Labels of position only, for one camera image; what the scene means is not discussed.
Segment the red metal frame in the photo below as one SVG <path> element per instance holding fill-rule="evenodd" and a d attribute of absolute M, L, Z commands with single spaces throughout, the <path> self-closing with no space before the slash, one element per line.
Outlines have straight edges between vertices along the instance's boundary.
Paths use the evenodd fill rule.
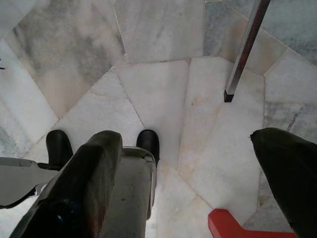
<path fill-rule="evenodd" d="M 213 238 L 296 238 L 294 233 L 245 230 L 225 209 L 214 209 L 209 214 L 208 227 Z"/>

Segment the metal rod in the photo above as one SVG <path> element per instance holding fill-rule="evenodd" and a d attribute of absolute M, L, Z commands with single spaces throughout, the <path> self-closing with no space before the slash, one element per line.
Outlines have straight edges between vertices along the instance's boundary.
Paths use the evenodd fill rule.
<path fill-rule="evenodd" d="M 239 83 L 243 69 L 247 63 L 250 51 L 257 37 L 269 3 L 270 0 L 256 0 L 254 3 L 247 29 L 241 42 L 239 54 L 234 63 L 227 87 L 224 91 L 224 101 L 226 103 L 231 102 L 233 99 L 234 92 Z"/>

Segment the metal pole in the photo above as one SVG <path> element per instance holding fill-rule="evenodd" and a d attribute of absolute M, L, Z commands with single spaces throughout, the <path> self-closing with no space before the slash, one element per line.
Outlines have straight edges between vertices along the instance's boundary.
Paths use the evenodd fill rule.
<path fill-rule="evenodd" d="M 239 54 L 234 63 L 231 76 L 224 90 L 224 101 L 230 103 L 239 83 L 243 69 L 247 63 L 253 43 L 257 37 L 264 15 L 270 0 L 256 0 L 249 18 L 247 29 L 244 33 Z"/>

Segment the stone floor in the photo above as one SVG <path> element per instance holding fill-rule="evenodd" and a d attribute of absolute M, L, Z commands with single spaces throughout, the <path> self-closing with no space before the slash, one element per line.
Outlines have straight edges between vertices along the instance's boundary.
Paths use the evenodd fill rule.
<path fill-rule="evenodd" d="M 249 135 L 273 126 L 317 143 L 310 13 L 317 3 L 272 1 L 234 100 L 225 104 L 253 2 L 29 3 L 32 10 L 0 40 L 0 156 L 47 162 L 51 129 L 64 130 L 77 150 L 101 130 L 135 145 L 152 128 L 161 161 L 147 238 L 209 238 L 214 208 L 228 209 L 248 229 L 290 231 Z M 9 237 L 34 199 L 0 210 L 0 237 Z"/>

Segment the red object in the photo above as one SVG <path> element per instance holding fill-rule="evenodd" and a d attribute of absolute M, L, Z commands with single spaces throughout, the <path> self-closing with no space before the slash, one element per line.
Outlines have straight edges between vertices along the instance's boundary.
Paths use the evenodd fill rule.
<path fill-rule="evenodd" d="M 208 227 L 213 238 L 296 238 L 294 233 L 245 230 L 225 209 L 214 209 L 209 214 Z"/>

